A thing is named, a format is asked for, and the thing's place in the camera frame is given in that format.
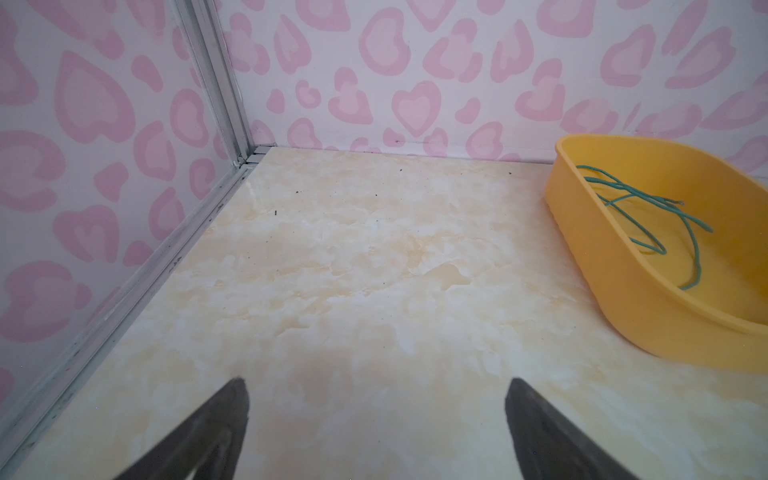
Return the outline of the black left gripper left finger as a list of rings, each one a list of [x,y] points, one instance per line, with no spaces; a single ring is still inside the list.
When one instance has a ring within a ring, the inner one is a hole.
[[[232,479],[248,412],[246,382],[235,377],[116,478]]]

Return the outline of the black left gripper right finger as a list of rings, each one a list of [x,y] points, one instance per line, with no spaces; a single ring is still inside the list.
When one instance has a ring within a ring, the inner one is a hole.
[[[511,380],[505,414],[525,480],[637,479],[519,377]]]

